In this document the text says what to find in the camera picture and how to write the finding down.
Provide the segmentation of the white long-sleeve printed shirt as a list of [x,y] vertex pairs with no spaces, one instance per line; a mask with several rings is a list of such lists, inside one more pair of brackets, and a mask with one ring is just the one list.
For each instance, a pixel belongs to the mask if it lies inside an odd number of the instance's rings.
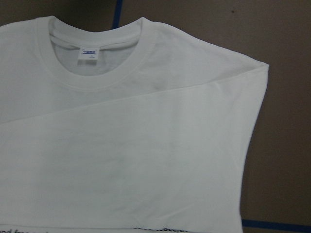
[[242,232],[268,70],[145,18],[2,26],[1,232]]

